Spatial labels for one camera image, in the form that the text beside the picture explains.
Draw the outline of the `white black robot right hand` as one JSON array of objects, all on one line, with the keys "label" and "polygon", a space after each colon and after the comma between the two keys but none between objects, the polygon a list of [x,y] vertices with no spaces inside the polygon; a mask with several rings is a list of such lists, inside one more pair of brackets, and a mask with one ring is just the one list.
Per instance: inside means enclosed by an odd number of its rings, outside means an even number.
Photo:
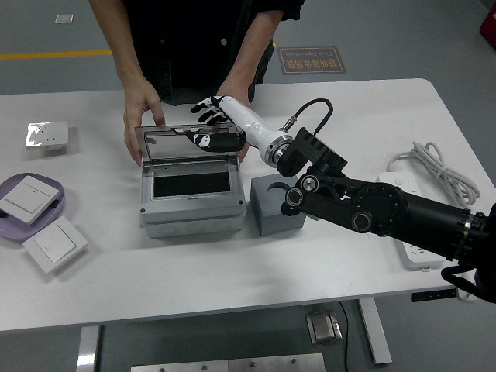
[{"label": "white black robot right hand", "polygon": [[248,144],[256,147],[261,156],[269,157],[279,147],[292,142],[292,137],[281,130],[272,129],[251,108],[231,96],[211,96],[191,108],[199,113],[199,122],[213,124],[230,120],[246,134]]}]

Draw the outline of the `person's left hand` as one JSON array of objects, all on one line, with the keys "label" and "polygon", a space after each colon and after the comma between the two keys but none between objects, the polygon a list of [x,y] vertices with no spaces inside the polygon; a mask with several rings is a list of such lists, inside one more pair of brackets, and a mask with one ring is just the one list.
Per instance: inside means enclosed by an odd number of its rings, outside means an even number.
[{"label": "person's left hand", "polygon": [[246,106],[250,106],[248,85],[235,77],[228,77],[217,91],[218,96],[230,96]]}]

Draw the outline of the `person's right hand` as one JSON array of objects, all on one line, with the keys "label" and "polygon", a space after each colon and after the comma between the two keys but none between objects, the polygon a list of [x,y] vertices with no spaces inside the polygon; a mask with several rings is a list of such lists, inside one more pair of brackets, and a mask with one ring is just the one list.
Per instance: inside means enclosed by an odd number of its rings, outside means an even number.
[{"label": "person's right hand", "polygon": [[142,152],[136,135],[136,129],[141,127],[143,114],[151,111],[156,126],[166,123],[161,100],[153,86],[144,77],[130,77],[123,81],[125,92],[124,144],[131,158],[140,166]]}]

